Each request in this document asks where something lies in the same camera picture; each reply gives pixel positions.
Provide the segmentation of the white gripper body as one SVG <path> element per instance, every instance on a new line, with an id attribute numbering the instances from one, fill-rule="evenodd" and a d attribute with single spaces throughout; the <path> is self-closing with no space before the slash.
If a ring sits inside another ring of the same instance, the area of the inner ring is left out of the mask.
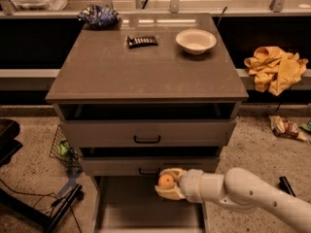
<path id="1" fill-rule="evenodd" d="M 179 181 L 179 187 L 186 200 L 191 203 L 202 203 L 200 184 L 203 176 L 201 170 L 186 171 Z"/>

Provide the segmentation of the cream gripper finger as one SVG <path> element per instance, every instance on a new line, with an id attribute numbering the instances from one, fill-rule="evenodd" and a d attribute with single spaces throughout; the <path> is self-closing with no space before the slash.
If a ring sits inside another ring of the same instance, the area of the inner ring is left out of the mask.
<path id="1" fill-rule="evenodd" d="M 178 187 L 177 185 L 175 185 L 174 187 L 161 187 L 156 185 L 155 186 L 155 191 L 156 193 L 165 199 L 169 199 L 169 200 L 183 200 L 186 198 L 186 196 L 182 193 L 180 187 Z"/>
<path id="2" fill-rule="evenodd" d="M 173 176 L 175 182 L 177 182 L 185 173 L 186 171 L 180 168 L 169 168 L 161 171 L 159 176 L 170 174 Z"/>

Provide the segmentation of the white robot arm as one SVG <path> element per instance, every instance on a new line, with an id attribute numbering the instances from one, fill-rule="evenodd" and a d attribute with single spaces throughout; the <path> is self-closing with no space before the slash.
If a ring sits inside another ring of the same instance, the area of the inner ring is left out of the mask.
<path id="1" fill-rule="evenodd" d="M 165 199 L 198 204 L 212 202 L 237 213 L 262 208 L 297 232 L 311 233 L 310 203 L 242 168 L 232 168 L 224 175 L 196 169 L 165 169 L 159 173 L 155 191 Z"/>

